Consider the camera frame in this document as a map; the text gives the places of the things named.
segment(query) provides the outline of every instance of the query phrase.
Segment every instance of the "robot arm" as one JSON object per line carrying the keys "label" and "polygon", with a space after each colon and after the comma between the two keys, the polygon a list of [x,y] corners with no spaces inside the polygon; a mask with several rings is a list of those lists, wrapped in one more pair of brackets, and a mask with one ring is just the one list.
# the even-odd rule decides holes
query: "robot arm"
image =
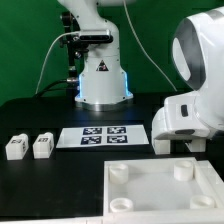
{"label": "robot arm", "polygon": [[74,40],[89,44],[85,67],[79,76],[78,107],[114,110],[131,102],[127,74],[120,66],[119,30],[98,14],[98,6],[121,5],[123,0],[58,0],[77,20],[80,31]]}
{"label": "robot arm", "polygon": [[206,138],[224,131],[224,7],[184,19],[172,56],[177,71],[194,90],[168,97],[152,123],[156,153],[169,153],[170,140],[191,140],[191,151],[205,151]]}

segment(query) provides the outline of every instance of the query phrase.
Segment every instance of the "small white block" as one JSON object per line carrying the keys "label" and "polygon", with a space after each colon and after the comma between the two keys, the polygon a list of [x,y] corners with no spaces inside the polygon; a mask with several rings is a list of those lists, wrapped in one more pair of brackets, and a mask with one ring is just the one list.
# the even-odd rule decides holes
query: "small white block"
{"label": "small white block", "polygon": [[49,158],[54,148],[53,134],[47,132],[39,135],[33,144],[33,154],[35,159]]}
{"label": "small white block", "polygon": [[5,148],[8,160],[23,159],[29,148],[28,136],[26,134],[13,136]]}

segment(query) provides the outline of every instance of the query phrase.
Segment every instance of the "green wall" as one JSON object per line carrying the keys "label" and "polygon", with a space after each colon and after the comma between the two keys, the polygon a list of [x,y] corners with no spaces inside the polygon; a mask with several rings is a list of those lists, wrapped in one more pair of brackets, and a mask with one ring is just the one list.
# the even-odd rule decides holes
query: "green wall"
{"label": "green wall", "polygon": [[[128,6],[133,25],[146,51],[174,82],[186,85],[170,57],[172,36],[186,16],[221,7],[221,0],[138,0]],[[57,0],[0,0],[0,105],[35,93],[45,54],[63,28],[59,16],[66,11]],[[137,45],[123,7],[102,8],[121,35],[121,64],[135,93],[173,91]],[[67,77],[66,50],[56,46],[47,64],[41,88]]]}

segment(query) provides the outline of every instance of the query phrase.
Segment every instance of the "black table surface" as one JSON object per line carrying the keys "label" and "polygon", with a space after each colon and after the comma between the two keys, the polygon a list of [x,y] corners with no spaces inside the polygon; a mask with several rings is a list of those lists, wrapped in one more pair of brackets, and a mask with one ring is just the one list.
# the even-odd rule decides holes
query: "black table surface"
{"label": "black table surface", "polygon": [[[134,104],[110,112],[75,108],[66,97],[25,98],[0,107],[0,220],[90,217],[103,215],[104,162],[196,157],[209,160],[224,177],[224,136],[207,142],[205,153],[190,153],[172,142],[170,155],[155,155],[151,144],[54,149],[49,159],[34,160],[32,144],[52,132],[55,144],[62,128],[143,124],[151,139],[152,118],[167,94],[137,94]],[[29,150],[23,160],[7,161],[5,145],[26,133]]]}

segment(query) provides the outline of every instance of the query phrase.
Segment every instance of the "white tray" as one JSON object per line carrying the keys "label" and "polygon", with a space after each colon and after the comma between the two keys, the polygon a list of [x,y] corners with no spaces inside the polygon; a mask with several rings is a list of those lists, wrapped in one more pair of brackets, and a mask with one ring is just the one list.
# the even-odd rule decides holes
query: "white tray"
{"label": "white tray", "polygon": [[[178,181],[174,178],[174,164],[180,160],[193,163],[192,180]],[[126,183],[111,183],[109,168],[115,164],[128,166],[129,178]],[[195,195],[212,197],[215,201],[215,208],[190,209],[190,199]],[[130,199],[133,202],[134,210],[127,213],[111,212],[110,203],[116,198]],[[207,223],[207,220],[214,218],[214,212],[222,214],[218,215],[217,220],[221,218],[221,223],[224,223],[224,183],[208,161],[197,162],[195,158],[181,158],[105,162],[104,217],[110,215],[117,218],[123,217],[123,222],[126,217],[125,222],[127,223],[137,224],[141,220],[142,224],[144,222],[151,223],[150,220],[157,223],[156,219],[160,219],[158,223],[170,223],[171,219],[166,220],[165,217],[172,216],[172,222],[179,223],[178,216],[188,214],[188,218],[193,220],[192,223],[197,223],[193,218],[197,214],[197,219],[202,221],[200,223],[204,223],[204,221]],[[146,218],[147,216],[157,216],[157,218]]]}

